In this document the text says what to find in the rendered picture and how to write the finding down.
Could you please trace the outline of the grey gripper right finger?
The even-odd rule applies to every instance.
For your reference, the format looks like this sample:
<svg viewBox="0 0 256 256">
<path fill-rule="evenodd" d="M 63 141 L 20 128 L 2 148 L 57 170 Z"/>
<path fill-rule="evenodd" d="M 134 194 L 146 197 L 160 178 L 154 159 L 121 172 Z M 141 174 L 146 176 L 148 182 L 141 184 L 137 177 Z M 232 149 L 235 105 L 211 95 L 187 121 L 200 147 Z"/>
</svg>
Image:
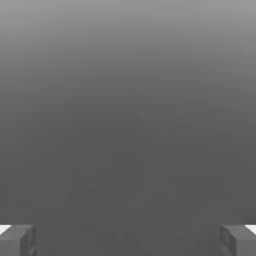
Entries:
<svg viewBox="0 0 256 256">
<path fill-rule="evenodd" d="M 219 240 L 223 256 L 256 256 L 256 224 L 223 224 Z"/>
</svg>

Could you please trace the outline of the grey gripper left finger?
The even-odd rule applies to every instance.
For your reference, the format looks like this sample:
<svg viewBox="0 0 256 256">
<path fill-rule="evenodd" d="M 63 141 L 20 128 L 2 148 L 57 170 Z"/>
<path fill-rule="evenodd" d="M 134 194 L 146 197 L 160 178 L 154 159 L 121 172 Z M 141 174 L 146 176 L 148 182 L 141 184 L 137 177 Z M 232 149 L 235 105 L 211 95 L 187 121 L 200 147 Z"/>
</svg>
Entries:
<svg viewBox="0 0 256 256">
<path fill-rule="evenodd" d="M 0 224 L 0 256 L 38 256 L 37 227 Z"/>
</svg>

